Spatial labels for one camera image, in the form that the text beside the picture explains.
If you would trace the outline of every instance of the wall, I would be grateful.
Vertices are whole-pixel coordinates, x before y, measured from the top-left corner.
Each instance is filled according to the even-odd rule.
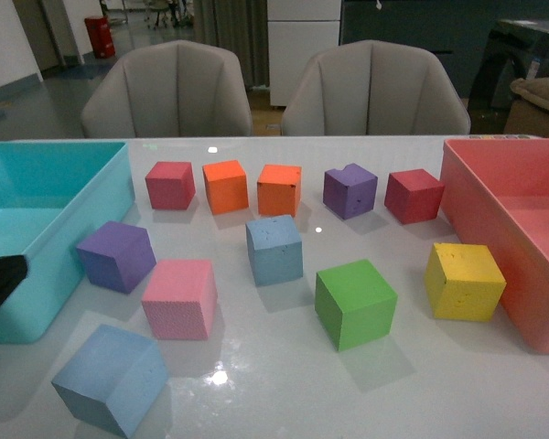
[[[39,74],[12,0],[0,0],[0,87]]]
[[[99,0],[63,0],[67,16],[70,21],[71,33],[81,57],[92,52],[92,43],[85,28],[84,18],[88,16],[102,16]]]
[[[72,37],[75,40],[80,62],[83,55],[92,52],[92,44],[83,19],[87,16],[101,16],[99,0],[59,0],[67,11]],[[65,42],[70,50],[70,42]],[[0,87],[18,80],[37,75],[37,62],[20,24],[12,0],[0,0]]]

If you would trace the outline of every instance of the light blue cube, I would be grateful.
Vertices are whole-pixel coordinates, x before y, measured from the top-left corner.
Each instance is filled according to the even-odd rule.
[[[303,277],[303,243],[290,215],[248,221],[246,244],[256,286]]]
[[[74,417],[131,437],[167,380],[155,340],[101,325],[51,383]]]

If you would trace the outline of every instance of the purple cube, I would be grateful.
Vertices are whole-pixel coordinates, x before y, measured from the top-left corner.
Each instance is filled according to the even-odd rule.
[[[378,177],[352,163],[343,170],[330,169],[323,182],[323,203],[342,219],[356,217],[374,208]]]
[[[80,242],[77,252],[92,284],[126,294],[156,265],[146,229],[116,221]]]

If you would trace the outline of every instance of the pink cube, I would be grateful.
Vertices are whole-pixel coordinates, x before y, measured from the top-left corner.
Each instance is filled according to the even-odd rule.
[[[207,340],[217,301],[211,261],[172,259],[157,263],[142,304],[156,338]]]

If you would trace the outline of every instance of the red cube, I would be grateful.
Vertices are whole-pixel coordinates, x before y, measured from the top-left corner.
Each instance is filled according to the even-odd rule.
[[[157,162],[145,182],[153,209],[185,210],[195,195],[190,162]]]
[[[443,190],[444,184],[424,169],[392,172],[384,206],[403,224],[434,220]]]

